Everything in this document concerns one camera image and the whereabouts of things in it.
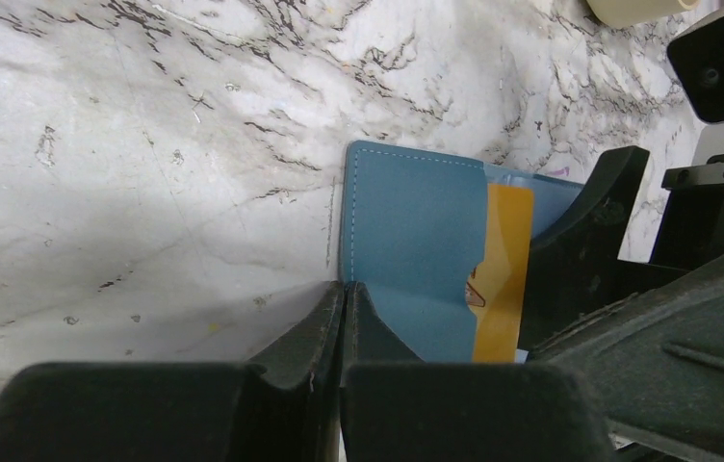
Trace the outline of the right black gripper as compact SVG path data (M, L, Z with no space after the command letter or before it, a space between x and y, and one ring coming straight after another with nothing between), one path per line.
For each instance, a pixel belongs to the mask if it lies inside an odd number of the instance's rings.
M664 173L653 265L618 258L648 160L637 146L604 152L532 240L518 346L579 372L612 432L724 461L724 154Z

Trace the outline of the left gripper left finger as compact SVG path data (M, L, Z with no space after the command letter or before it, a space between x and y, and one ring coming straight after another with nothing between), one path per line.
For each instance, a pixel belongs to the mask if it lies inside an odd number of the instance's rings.
M0 461L335 461L345 289L244 362L51 362L0 393Z

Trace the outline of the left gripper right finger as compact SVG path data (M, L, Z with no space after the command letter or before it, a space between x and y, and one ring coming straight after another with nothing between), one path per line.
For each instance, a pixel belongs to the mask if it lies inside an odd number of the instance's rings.
M362 283L346 291L341 427L349 461L613 461L579 376L540 364L424 362Z

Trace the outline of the blue leather card holder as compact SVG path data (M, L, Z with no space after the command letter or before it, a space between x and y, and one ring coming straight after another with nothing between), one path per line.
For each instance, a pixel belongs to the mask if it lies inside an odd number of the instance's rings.
M379 317L423 360L474 361L466 285L484 258L489 184L533 192L531 240L582 189L470 158L369 141L348 148L342 277L366 286Z

